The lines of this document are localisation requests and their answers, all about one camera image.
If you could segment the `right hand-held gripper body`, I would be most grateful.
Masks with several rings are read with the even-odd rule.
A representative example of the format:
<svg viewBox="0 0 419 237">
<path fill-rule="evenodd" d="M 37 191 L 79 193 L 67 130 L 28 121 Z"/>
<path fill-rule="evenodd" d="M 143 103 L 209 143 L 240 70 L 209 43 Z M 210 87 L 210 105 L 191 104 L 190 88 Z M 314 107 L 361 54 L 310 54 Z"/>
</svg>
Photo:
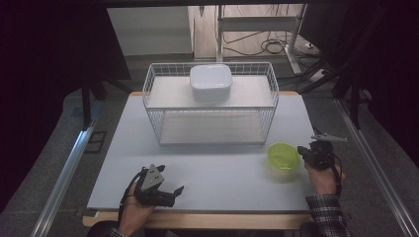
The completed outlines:
<svg viewBox="0 0 419 237">
<path fill-rule="evenodd" d="M 335 165 L 336 155 L 332 141 L 347 142 L 347 138 L 330 135 L 327 133 L 312 135 L 310 143 L 312 155 L 310 165 L 318 170 L 326 170 Z"/>
</svg>

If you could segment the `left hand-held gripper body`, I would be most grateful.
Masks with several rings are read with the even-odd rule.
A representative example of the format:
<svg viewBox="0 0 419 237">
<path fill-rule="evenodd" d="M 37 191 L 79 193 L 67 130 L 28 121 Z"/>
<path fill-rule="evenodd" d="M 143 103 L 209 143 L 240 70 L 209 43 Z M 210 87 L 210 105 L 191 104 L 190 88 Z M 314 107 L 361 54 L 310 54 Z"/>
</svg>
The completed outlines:
<svg viewBox="0 0 419 237">
<path fill-rule="evenodd" d="M 171 194 L 158 190 L 164 181 L 164 178 L 161 175 L 163 170 L 163 166 L 156 167 L 154 164 L 151 164 L 149 168 L 143 167 L 140 171 L 139 179 L 134 190 L 134 196 L 142 205 L 156 206 L 156 202 L 159 199 L 172 199 Z"/>
</svg>

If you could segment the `green plastic bowl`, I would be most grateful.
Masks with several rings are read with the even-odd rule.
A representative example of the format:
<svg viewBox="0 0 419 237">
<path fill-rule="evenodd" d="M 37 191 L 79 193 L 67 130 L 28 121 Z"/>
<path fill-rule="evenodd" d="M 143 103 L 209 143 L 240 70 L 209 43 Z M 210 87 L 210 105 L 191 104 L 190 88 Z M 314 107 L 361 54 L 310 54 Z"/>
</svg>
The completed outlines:
<svg viewBox="0 0 419 237">
<path fill-rule="evenodd" d="M 267 150 L 268 162 L 279 171 L 293 171 L 300 165 L 296 148 L 285 142 L 273 143 Z"/>
</svg>

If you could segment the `white wire shelf rack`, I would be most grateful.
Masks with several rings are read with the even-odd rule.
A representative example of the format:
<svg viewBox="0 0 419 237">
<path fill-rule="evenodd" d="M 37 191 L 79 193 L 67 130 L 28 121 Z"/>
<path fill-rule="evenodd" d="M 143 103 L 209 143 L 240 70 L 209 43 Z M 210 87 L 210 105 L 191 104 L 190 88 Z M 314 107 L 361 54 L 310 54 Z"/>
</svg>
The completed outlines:
<svg viewBox="0 0 419 237">
<path fill-rule="evenodd" d="M 225 64 L 232 74 L 223 103 L 198 103 L 190 86 L 194 66 Z M 143 104 L 161 144 L 263 144 L 279 102 L 269 62 L 153 63 L 142 89 Z"/>
</svg>

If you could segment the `white square lidded container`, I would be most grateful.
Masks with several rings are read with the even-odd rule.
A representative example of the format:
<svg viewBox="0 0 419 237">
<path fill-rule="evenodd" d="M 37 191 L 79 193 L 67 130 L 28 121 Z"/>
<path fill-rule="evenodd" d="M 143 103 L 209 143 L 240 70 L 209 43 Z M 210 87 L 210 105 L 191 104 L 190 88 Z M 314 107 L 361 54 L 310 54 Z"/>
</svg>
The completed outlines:
<svg viewBox="0 0 419 237">
<path fill-rule="evenodd" d="M 230 97 L 232 74 L 225 64 L 194 66 L 190 71 L 190 86 L 198 103 L 223 103 Z"/>
</svg>

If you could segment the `person's right hand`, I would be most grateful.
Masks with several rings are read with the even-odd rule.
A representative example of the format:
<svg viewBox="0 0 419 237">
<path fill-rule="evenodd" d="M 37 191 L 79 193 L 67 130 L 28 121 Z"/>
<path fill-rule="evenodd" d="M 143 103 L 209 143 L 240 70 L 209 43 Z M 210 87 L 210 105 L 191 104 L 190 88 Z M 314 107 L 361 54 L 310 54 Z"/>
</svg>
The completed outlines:
<svg viewBox="0 0 419 237">
<path fill-rule="evenodd" d="M 311 167 L 308 163 L 304 163 L 310 183 L 318 195 L 336 195 L 337 186 L 336 178 L 331 168 L 319 171 Z"/>
</svg>

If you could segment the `person's left hand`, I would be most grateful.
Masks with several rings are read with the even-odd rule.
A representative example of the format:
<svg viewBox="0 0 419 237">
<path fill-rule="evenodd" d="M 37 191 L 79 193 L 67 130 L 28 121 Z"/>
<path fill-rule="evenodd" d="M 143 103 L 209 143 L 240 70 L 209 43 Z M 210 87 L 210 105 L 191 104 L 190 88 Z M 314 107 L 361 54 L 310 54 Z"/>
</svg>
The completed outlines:
<svg viewBox="0 0 419 237">
<path fill-rule="evenodd" d="M 121 215 L 119 231 L 126 237 L 132 237 L 147 222 L 154 210 L 152 205 L 142 205 L 133 195 L 136 184 L 132 184 L 128 190 L 124 209 Z"/>
</svg>

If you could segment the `black stand legs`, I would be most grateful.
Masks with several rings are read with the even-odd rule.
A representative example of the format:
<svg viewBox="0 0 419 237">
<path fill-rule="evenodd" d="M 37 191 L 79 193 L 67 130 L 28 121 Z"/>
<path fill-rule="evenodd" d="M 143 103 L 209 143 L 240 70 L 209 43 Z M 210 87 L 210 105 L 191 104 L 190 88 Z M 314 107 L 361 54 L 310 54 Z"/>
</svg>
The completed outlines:
<svg viewBox="0 0 419 237">
<path fill-rule="evenodd" d="M 334 98 L 343 98 L 347 91 L 350 91 L 350 107 L 349 107 L 349 117 L 352 124 L 356 129 L 360 129 L 359 122 L 359 104 L 361 102 L 360 98 L 360 83 L 358 76 L 355 72 L 355 62 L 349 60 L 340 67 L 333 69 L 328 74 L 322 76 L 317 81 L 311 83 L 308 86 L 305 86 L 297 91 L 300 94 L 307 94 L 313 91 L 314 89 L 328 83 L 332 79 L 337 78 L 338 81 L 335 84 L 332 95 Z"/>
<path fill-rule="evenodd" d="M 81 78 L 83 130 L 87 130 L 93 121 L 90 95 L 93 95 L 99 101 L 104 101 L 107 98 L 108 93 L 103 82 L 108 82 L 128 94 L 133 92 L 132 88 L 103 73 L 91 72 L 84 74 Z"/>
</svg>

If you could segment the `white power strip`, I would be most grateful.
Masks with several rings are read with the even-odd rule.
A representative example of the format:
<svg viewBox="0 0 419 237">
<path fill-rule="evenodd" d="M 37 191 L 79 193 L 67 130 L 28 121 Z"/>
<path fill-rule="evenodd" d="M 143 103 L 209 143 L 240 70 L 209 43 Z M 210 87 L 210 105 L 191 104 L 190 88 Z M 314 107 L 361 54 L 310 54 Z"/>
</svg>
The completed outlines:
<svg viewBox="0 0 419 237">
<path fill-rule="evenodd" d="M 316 82 L 316 81 L 318 81 L 319 79 L 321 79 L 323 76 L 325 76 L 327 74 L 328 74 L 328 71 L 327 70 L 325 70 L 325 69 L 319 69 L 316 73 L 314 73 L 310 77 L 309 81 L 310 82 Z"/>
</svg>

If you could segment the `white panel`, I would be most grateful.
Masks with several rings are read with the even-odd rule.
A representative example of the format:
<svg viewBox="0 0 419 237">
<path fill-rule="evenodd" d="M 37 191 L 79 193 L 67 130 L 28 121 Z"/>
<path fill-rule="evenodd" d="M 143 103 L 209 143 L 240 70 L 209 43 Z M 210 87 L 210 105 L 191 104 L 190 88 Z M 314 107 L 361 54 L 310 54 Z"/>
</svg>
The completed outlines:
<svg viewBox="0 0 419 237">
<path fill-rule="evenodd" d="M 193 52 L 187 7 L 107 11 L 125 56 Z"/>
</svg>

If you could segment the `aluminium rail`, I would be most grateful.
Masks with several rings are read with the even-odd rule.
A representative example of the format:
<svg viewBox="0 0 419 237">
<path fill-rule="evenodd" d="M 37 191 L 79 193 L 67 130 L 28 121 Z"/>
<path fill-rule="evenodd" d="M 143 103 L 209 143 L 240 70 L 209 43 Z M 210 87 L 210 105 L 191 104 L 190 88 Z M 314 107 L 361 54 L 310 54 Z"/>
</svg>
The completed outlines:
<svg viewBox="0 0 419 237">
<path fill-rule="evenodd" d="M 71 180 L 75 174 L 79 161 L 83 155 L 89 138 L 97 121 L 92 119 L 86 128 L 83 128 L 71 149 L 69 156 L 59 174 L 56 183 L 47 199 L 47 202 L 39 216 L 39 219 L 31 233 L 31 237 L 47 237 L 49 229 L 55 219 L 59 207 L 65 197 Z"/>
<path fill-rule="evenodd" d="M 362 157 L 367 163 L 384 199 L 386 200 L 393 216 L 395 217 L 399 227 L 401 228 L 405 237 L 419 237 L 419 228 L 416 226 L 412 216 L 401 197 L 390 183 L 389 178 L 382 169 L 380 163 L 370 145 L 368 144 L 364 134 L 359 128 L 353 124 L 350 119 L 350 110 L 346 106 L 343 99 L 335 99 L 335 104 L 339 108 L 340 114 L 350 133 L 357 144 Z"/>
</svg>

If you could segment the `black frame on floor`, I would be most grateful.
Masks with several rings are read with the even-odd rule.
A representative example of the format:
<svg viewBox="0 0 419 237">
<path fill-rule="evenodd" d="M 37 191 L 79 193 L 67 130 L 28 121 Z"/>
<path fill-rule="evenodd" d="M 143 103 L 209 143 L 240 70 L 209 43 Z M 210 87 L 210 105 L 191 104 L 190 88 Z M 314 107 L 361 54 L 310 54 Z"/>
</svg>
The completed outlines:
<svg viewBox="0 0 419 237">
<path fill-rule="evenodd" d="M 97 154 L 102 151 L 107 133 L 105 131 L 94 131 L 86 145 L 85 152 L 87 154 Z"/>
</svg>

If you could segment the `white metal desk frame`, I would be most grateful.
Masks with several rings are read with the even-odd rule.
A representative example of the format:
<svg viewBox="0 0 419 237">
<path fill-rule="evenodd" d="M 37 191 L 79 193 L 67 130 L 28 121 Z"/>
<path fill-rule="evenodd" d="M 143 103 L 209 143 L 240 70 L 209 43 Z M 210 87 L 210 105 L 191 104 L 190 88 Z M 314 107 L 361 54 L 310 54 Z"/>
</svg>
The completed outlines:
<svg viewBox="0 0 419 237">
<path fill-rule="evenodd" d="M 294 56 L 293 49 L 303 20 L 306 4 L 302 4 L 296 16 L 282 17 L 223 17 L 222 6 L 217 6 L 216 16 L 216 61 L 222 62 L 222 33 L 223 32 L 291 32 L 291 39 L 284 51 L 289 60 L 294 75 L 302 72 Z"/>
</svg>

